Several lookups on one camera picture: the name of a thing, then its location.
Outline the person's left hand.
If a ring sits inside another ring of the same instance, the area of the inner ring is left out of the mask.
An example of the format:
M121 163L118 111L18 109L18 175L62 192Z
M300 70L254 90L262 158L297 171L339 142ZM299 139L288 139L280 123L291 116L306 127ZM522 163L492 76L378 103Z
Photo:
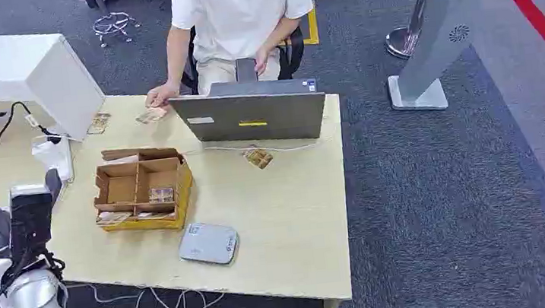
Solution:
M256 52L255 56L255 72L260 77L265 73L268 64L269 48L262 46Z

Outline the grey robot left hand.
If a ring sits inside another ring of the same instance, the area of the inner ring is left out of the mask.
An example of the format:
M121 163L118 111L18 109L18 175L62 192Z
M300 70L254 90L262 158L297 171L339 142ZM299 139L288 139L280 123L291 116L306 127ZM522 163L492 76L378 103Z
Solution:
M62 189L57 169L44 183L13 186L8 210L0 208L0 259L19 262L26 252L38 256L51 239L52 208Z

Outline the person's right hand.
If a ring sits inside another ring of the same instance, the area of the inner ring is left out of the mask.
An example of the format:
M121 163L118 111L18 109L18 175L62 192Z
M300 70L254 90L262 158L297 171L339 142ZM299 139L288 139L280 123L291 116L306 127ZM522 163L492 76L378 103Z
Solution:
M163 107L167 106L170 99L179 96L180 83L178 81L167 81L165 84L154 87L147 92L145 107Z

